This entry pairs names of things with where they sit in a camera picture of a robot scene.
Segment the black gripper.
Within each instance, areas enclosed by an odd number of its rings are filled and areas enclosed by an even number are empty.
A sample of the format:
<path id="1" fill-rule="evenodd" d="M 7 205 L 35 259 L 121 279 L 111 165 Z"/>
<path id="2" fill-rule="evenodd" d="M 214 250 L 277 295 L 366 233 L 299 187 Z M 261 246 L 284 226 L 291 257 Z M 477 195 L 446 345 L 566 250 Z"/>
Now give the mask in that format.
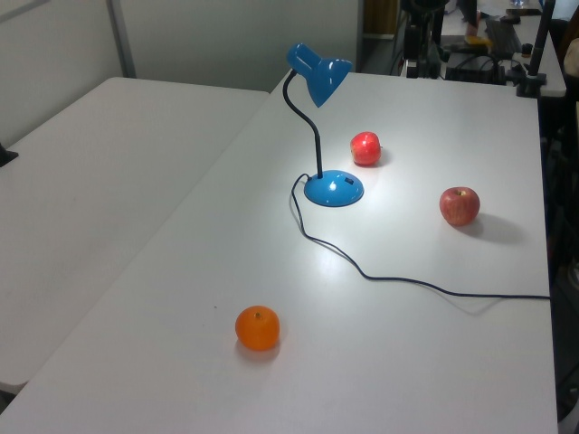
<path id="1" fill-rule="evenodd" d="M 420 57 L 422 49 L 422 28 L 409 25 L 404 30 L 403 58 L 406 60 L 406 77 L 420 77 Z"/>

